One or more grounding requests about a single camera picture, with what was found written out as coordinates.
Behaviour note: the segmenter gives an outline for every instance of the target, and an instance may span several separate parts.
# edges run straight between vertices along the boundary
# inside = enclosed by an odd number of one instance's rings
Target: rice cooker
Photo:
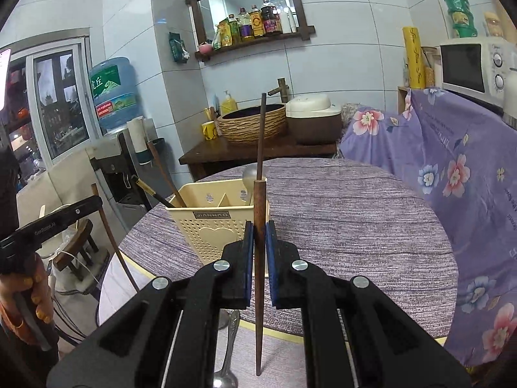
[[[298,144],[334,143],[341,137],[341,108],[326,94],[299,96],[285,105],[289,131]]]

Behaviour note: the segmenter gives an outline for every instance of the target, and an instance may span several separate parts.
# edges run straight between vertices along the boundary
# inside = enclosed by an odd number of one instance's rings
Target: silver screw head
[[[165,289],[169,285],[169,281],[165,277],[157,277],[153,280],[153,287],[156,290]]]
[[[370,281],[366,277],[357,276],[353,278],[352,283],[355,287],[358,287],[359,289],[364,289],[365,287],[368,287]]]
[[[214,268],[217,271],[226,271],[229,269],[229,262],[225,260],[219,260],[214,263]]]
[[[295,260],[293,261],[293,264],[291,264],[291,266],[296,270],[296,271],[303,271],[303,270],[306,270],[307,267],[309,266],[309,264],[307,264],[306,261],[304,260]]]

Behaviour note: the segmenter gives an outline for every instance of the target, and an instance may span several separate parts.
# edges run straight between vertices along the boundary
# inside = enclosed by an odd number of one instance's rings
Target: floral fabric cover
[[[362,106],[340,149],[399,177],[434,210],[459,270],[445,347],[465,366],[495,360],[517,326],[517,131],[431,88],[410,91],[400,115]]]

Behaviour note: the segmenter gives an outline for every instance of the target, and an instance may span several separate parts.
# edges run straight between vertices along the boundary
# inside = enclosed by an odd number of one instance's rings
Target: blue gripper pad
[[[252,273],[253,273],[253,223],[250,221],[246,222],[245,232],[244,232],[244,240],[242,241],[243,248],[249,247],[248,249],[248,258],[247,258],[247,267],[246,267],[246,300],[248,302],[248,306],[251,303],[251,281],[252,281]]]
[[[266,223],[266,254],[267,269],[269,273],[269,294],[271,296],[271,304],[276,306],[278,296],[278,274],[275,267],[275,243],[277,236],[275,234],[275,223],[270,220]]]

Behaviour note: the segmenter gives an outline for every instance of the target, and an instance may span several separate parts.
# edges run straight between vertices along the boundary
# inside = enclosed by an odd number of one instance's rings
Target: sink basin
[[[224,137],[234,143],[252,143],[259,139],[260,106],[233,111],[220,117],[217,122]],[[264,138],[271,138],[286,131],[285,104],[266,105]]]

